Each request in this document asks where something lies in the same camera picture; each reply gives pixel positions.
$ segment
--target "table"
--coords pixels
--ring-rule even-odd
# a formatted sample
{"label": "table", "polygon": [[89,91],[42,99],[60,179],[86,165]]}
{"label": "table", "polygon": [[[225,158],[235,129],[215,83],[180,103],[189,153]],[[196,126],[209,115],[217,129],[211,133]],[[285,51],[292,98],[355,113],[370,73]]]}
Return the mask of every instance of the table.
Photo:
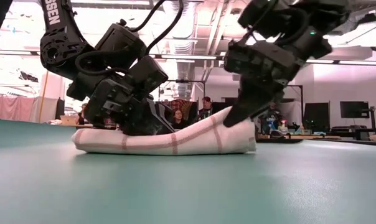
{"label": "table", "polygon": [[376,146],[122,156],[77,151],[74,132],[0,121],[0,224],[376,223]]}
{"label": "table", "polygon": [[76,129],[80,128],[94,128],[92,124],[75,124],[75,125],[62,125],[61,126],[66,126],[66,127],[74,127]]}
{"label": "table", "polygon": [[[286,139],[341,139],[339,136],[320,136],[320,135],[305,135],[305,134],[291,134],[285,135]],[[269,135],[262,135],[258,136],[259,139],[269,139]]]}

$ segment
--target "curtain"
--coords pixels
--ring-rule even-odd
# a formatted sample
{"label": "curtain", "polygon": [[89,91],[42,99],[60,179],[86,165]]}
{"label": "curtain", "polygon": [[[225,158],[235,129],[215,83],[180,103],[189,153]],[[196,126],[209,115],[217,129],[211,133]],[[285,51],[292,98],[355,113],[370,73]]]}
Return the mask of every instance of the curtain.
{"label": "curtain", "polygon": [[288,124],[295,122],[297,125],[301,125],[301,103],[297,101],[289,103],[280,103],[278,105],[281,114]]}
{"label": "curtain", "polygon": [[41,96],[34,98],[29,121],[44,123],[54,120],[57,113],[57,104],[58,99],[43,98]]}
{"label": "curtain", "polygon": [[34,98],[0,97],[0,119],[29,121]]}

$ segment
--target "ceiling light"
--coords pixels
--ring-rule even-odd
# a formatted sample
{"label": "ceiling light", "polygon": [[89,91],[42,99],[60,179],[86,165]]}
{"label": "ceiling light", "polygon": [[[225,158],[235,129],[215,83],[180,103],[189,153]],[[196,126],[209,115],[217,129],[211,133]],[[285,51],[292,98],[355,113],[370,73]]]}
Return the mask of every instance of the ceiling light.
{"label": "ceiling light", "polygon": [[333,60],[315,60],[315,59],[309,59],[306,61],[306,63],[320,63],[320,64],[330,64],[333,63]]}
{"label": "ceiling light", "polygon": [[217,57],[211,55],[162,55],[162,58],[186,60],[215,60]]}
{"label": "ceiling light", "polygon": [[148,6],[149,1],[115,1],[115,0],[72,0],[72,3],[83,4],[126,4]]}
{"label": "ceiling light", "polygon": [[179,63],[195,63],[194,60],[185,60],[185,59],[177,59],[176,62],[179,62]]}
{"label": "ceiling light", "polygon": [[341,60],[339,65],[374,65],[376,66],[376,61],[365,61],[365,60]]}
{"label": "ceiling light", "polygon": [[26,50],[0,50],[0,55],[32,55]]}

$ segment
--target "woman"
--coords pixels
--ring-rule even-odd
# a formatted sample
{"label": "woman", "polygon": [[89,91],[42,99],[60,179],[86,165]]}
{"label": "woman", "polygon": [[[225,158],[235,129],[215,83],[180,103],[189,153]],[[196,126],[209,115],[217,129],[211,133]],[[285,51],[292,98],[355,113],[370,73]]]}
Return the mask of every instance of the woman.
{"label": "woman", "polygon": [[183,128],[186,128],[188,127],[188,122],[185,121],[183,118],[182,118],[182,111],[181,110],[175,110],[174,111],[174,114],[173,114],[173,122],[172,122],[172,127],[174,129],[183,129]]}
{"label": "woman", "polygon": [[77,125],[84,125],[85,124],[85,119],[84,119],[84,109],[86,108],[86,106],[87,106],[87,104],[86,103],[84,103],[83,105],[82,105],[82,111],[80,112],[80,113],[78,113],[77,115],[78,115],[78,117],[76,118],[76,124]]}

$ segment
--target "man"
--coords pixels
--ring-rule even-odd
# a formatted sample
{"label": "man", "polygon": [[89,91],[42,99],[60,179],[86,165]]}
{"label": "man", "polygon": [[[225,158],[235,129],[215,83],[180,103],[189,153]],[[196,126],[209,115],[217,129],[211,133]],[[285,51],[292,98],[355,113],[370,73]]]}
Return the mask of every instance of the man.
{"label": "man", "polygon": [[212,112],[213,111],[212,99],[210,99],[210,97],[208,97],[208,96],[205,96],[205,97],[203,97],[202,102],[203,102],[203,108],[199,110],[198,121],[205,119],[205,118],[208,118],[213,113]]}
{"label": "man", "polygon": [[265,114],[260,116],[261,127],[265,134],[268,134],[271,129],[278,129],[283,117],[281,111],[276,107],[276,103],[272,102],[270,108]]}

